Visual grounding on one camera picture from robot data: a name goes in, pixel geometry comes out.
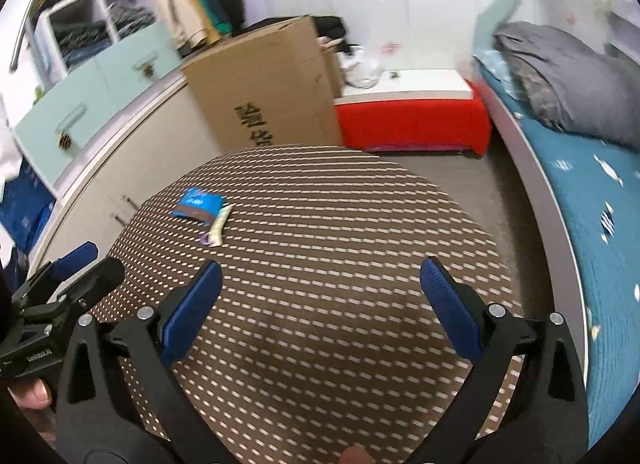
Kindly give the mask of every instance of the cabinet handle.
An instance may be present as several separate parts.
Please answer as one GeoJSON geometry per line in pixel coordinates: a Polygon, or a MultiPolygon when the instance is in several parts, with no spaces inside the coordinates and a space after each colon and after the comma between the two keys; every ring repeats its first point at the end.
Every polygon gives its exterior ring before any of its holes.
{"type": "Polygon", "coordinates": [[[140,209],[140,206],[138,206],[135,202],[133,202],[130,197],[123,195],[122,200],[127,202],[134,210],[138,211],[140,209]]]}
{"type": "Polygon", "coordinates": [[[120,224],[123,228],[127,227],[127,223],[123,221],[123,219],[121,219],[119,216],[117,215],[111,215],[112,218],[115,219],[115,221],[120,224]]]}
{"type": "Polygon", "coordinates": [[[88,107],[86,103],[79,104],[74,108],[65,118],[60,121],[55,128],[55,133],[58,135],[58,147],[63,151],[68,151],[71,148],[74,140],[69,133],[69,129],[76,124],[76,121],[80,120],[87,112],[88,107]]]}
{"type": "Polygon", "coordinates": [[[149,54],[144,60],[140,61],[140,63],[135,64],[133,68],[141,71],[145,78],[152,78],[156,73],[154,62],[158,59],[158,56],[158,52],[155,51],[149,54]]]}

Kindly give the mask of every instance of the light blue cabinet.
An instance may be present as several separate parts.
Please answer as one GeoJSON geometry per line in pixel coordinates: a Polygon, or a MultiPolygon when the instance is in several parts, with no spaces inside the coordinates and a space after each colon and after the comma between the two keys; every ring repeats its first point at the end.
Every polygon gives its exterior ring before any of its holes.
{"type": "Polygon", "coordinates": [[[153,24],[70,72],[18,123],[15,135],[53,187],[111,117],[179,66],[168,30],[153,24]]]}
{"type": "Polygon", "coordinates": [[[94,134],[116,113],[95,59],[38,101],[15,134],[49,187],[94,134]]]}
{"type": "Polygon", "coordinates": [[[96,61],[117,110],[180,66],[169,31],[160,22],[114,44],[96,61]]]}

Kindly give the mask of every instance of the blue snack package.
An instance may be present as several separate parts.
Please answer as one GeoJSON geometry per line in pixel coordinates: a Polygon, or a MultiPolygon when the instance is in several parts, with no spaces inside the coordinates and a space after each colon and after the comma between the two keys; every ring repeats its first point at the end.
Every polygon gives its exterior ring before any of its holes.
{"type": "Polygon", "coordinates": [[[192,218],[204,224],[212,224],[224,204],[225,198],[222,195],[193,187],[187,190],[171,213],[174,217],[192,218]]]}

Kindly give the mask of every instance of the human hand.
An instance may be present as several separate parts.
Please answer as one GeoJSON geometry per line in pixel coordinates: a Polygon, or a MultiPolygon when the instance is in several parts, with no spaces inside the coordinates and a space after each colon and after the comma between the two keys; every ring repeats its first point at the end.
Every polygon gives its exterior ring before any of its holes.
{"type": "Polygon", "coordinates": [[[9,392],[21,410],[43,410],[51,404],[51,391],[41,379],[13,381],[9,392]]]}
{"type": "Polygon", "coordinates": [[[362,446],[351,446],[342,452],[338,464],[376,464],[375,459],[362,446]]]}

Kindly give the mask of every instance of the blue gripper pad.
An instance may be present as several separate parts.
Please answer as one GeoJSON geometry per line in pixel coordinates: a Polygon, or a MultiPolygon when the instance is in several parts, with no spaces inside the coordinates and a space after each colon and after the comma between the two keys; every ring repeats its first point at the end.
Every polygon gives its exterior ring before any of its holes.
{"type": "Polygon", "coordinates": [[[460,357],[478,363],[480,329],[440,268],[427,259],[420,268],[420,287],[460,357]]]}
{"type": "Polygon", "coordinates": [[[160,343],[163,365],[168,367],[185,358],[221,290],[222,268],[211,262],[196,274],[180,305],[164,324],[160,343]]]}
{"type": "Polygon", "coordinates": [[[50,277],[53,280],[64,282],[70,279],[84,266],[87,266],[98,257],[98,248],[93,242],[85,242],[68,255],[53,262],[50,277]]]}

